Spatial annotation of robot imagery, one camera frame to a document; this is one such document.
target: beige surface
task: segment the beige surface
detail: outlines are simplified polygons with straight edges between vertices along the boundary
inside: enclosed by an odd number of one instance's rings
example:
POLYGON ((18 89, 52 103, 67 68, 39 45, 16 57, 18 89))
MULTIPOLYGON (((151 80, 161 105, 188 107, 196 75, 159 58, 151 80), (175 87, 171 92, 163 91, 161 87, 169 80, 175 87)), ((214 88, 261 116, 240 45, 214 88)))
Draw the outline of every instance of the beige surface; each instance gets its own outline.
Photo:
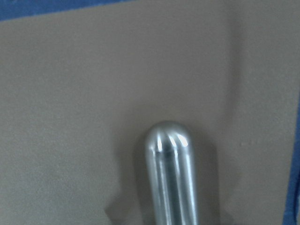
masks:
POLYGON ((202 225, 281 224, 299 9, 141 0, 1 22, 0 224, 153 225, 143 134, 165 119, 194 136, 202 225))

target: metal rod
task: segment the metal rod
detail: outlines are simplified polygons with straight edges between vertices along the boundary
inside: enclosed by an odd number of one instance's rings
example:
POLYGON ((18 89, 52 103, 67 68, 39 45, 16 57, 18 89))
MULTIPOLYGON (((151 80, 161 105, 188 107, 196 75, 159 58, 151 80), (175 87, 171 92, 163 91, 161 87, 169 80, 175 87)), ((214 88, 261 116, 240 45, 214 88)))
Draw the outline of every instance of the metal rod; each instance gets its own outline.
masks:
POLYGON ((179 123, 153 126, 146 138, 146 161, 157 225, 198 225, 194 150, 179 123))

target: blue border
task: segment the blue border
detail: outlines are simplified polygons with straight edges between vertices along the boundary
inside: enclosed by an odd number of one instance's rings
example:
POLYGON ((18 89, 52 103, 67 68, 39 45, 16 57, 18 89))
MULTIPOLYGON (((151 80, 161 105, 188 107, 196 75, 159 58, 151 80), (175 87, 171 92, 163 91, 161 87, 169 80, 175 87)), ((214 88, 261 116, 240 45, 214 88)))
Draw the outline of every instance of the blue border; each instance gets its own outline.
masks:
POLYGON ((292 167, 290 182, 287 191, 283 225, 297 225, 299 212, 300 194, 300 102, 298 106, 298 118, 296 125, 294 153, 292 156, 292 167))
POLYGON ((0 0, 0 21, 126 0, 0 0))

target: rounded metal tip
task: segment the rounded metal tip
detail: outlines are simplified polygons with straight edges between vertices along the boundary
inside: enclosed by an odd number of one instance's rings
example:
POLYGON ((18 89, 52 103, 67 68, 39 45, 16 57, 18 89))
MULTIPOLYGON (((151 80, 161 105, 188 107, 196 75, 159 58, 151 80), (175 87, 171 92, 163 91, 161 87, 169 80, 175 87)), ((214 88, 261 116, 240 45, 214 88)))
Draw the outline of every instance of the rounded metal tip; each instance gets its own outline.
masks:
POLYGON ((184 149, 190 145, 188 130, 173 121, 163 121, 154 125, 146 138, 146 149, 156 152, 169 152, 184 149))

